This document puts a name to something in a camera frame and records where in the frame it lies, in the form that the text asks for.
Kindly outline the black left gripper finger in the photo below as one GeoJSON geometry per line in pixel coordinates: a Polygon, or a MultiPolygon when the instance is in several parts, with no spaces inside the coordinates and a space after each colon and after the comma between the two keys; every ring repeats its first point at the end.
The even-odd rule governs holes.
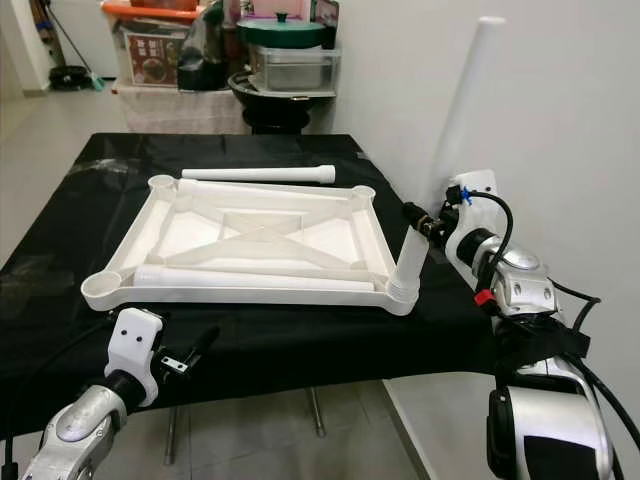
{"type": "Polygon", "coordinates": [[[197,362],[206,355],[212,343],[219,338],[220,332],[221,328],[219,325],[212,325],[197,335],[195,342],[189,347],[186,355],[187,369],[195,369],[197,362]]]}

